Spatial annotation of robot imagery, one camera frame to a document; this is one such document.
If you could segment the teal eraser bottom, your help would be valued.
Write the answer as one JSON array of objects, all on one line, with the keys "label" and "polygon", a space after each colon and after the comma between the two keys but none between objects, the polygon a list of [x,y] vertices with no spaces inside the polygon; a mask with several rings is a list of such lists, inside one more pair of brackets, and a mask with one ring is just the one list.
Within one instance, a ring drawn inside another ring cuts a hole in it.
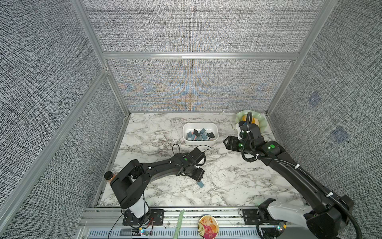
[{"label": "teal eraser bottom", "polygon": [[197,182],[197,184],[199,185],[200,188],[203,188],[205,186],[202,181]]}]

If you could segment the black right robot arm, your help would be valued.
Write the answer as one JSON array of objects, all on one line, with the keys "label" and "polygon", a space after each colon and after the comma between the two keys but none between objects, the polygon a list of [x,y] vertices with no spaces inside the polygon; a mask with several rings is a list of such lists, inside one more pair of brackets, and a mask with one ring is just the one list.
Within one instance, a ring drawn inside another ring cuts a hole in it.
[{"label": "black right robot arm", "polygon": [[286,179],[311,207],[308,212],[298,213],[298,220],[293,220],[292,213],[284,213],[278,209],[278,214],[275,215],[271,212],[271,206],[267,206],[269,216],[264,223],[279,220],[306,226],[319,239],[336,239],[340,232],[351,223],[355,229],[356,238],[363,237],[361,227],[352,215],[353,200],[346,195],[340,197],[314,179],[277,142],[265,142],[262,137],[245,142],[234,136],[228,136],[223,143],[228,150],[253,156],[245,158],[245,161],[259,160],[271,167]]}]

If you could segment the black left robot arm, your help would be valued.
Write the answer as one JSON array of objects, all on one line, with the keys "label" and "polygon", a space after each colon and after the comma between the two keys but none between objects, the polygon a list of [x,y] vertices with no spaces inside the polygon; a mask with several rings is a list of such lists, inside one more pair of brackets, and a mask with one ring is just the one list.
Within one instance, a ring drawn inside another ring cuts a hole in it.
[{"label": "black left robot arm", "polygon": [[109,181],[121,209],[127,209],[135,218],[141,219],[146,218],[149,212],[143,194],[150,182],[171,175],[185,175],[200,182],[204,172],[190,154],[178,153],[154,163],[141,163],[134,159]]}]

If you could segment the white storage box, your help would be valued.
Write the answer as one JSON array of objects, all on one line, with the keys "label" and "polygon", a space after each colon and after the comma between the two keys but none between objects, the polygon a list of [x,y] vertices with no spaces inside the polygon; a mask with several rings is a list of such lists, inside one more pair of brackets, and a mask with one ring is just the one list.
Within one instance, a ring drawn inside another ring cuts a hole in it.
[{"label": "white storage box", "polygon": [[[208,138],[207,140],[203,140],[202,134],[200,133],[200,131],[203,128],[206,129],[205,135]],[[194,129],[198,130],[198,132],[199,132],[199,134],[196,135],[197,136],[196,140],[192,140],[193,138],[191,138],[191,140],[187,140],[187,134],[189,132],[192,132],[194,135]],[[209,138],[210,132],[212,132],[215,135],[215,138]],[[183,136],[183,140],[184,140],[185,144],[188,144],[188,145],[203,144],[203,145],[211,146],[217,142],[217,140],[219,138],[219,133],[218,133],[217,125],[212,123],[212,122],[189,122],[183,126],[182,136]]]}]

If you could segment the bread pieces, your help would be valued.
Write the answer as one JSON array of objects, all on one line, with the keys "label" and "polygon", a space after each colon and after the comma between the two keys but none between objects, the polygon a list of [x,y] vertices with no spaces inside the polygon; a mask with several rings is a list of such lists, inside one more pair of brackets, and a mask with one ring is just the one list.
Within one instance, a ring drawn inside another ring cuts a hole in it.
[{"label": "bread pieces", "polygon": [[[242,121],[247,121],[247,115],[244,115],[244,116],[242,117]],[[257,118],[254,118],[254,117],[253,117],[251,123],[254,123],[254,124],[256,124],[256,125],[259,125],[259,120],[258,120]]]}]

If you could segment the green scalloped plate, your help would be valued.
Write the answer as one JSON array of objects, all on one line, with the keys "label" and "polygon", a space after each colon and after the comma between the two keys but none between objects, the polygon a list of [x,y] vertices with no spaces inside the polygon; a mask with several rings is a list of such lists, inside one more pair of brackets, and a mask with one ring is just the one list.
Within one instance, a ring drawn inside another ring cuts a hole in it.
[{"label": "green scalloped plate", "polygon": [[236,114],[235,122],[239,123],[240,121],[245,121],[247,114],[251,112],[252,118],[255,121],[255,123],[260,128],[261,133],[264,133],[268,127],[268,122],[265,118],[265,115],[259,112],[250,111],[250,110],[244,110]]}]

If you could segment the round colourful tin lid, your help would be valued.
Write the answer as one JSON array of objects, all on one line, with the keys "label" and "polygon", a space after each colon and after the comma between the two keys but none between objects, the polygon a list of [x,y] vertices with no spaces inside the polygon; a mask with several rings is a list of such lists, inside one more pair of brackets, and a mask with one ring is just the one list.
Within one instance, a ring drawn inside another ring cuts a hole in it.
[{"label": "round colourful tin lid", "polygon": [[211,215],[204,215],[198,222],[198,232],[202,239],[216,239],[219,233],[219,225]]}]

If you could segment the orange black-capped jar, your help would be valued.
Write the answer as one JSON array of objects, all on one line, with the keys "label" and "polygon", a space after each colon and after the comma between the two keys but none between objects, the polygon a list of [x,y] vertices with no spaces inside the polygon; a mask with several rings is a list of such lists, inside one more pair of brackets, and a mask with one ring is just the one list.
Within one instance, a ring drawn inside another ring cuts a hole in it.
[{"label": "orange black-capped jar", "polygon": [[112,172],[112,171],[107,171],[105,174],[104,174],[104,179],[107,181],[107,182],[111,182],[114,178],[116,177],[116,175]]}]

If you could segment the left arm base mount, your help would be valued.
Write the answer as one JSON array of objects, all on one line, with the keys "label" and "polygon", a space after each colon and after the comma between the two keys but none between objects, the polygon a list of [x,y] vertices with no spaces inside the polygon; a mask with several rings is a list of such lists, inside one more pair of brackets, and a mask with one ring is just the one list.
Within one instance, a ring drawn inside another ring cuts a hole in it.
[{"label": "left arm base mount", "polygon": [[137,228],[138,226],[148,227],[150,226],[162,226],[164,221],[164,210],[163,209],[149,209],[149,211],[142,216],[137,218],[130,210],[124,211],[123,222],[124,226],[132,226]]}]

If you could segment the green strip on rail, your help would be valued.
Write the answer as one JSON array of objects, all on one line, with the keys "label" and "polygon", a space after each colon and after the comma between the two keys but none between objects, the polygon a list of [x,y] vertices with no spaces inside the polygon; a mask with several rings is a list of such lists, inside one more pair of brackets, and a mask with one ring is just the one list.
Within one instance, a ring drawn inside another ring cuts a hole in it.
[{"label": "green strip on rail", "polygon": [[183,221],[183,217],[184,217],[184,212],[185,212],[185,210],[182,210],[180,212],[179,216],[178,216],[178,221],[177,221],[176,230],[175,230],[173,239],[178,239],[178,237],[179,237],[179,233],[180,233],[180,230],[181,230],[181,227],[182,227],[182,221]]}]

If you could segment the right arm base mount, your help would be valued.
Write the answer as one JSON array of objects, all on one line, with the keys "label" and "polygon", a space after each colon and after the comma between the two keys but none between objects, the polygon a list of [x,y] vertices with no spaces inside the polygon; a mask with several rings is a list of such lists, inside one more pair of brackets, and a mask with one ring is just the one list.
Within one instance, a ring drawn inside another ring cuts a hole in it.
[{"label": "right arm base mount", "polygon": [[256,225],[260,221],[274,220],[266,209],[240,209],[240,215],[242,216],[245,225]]}]

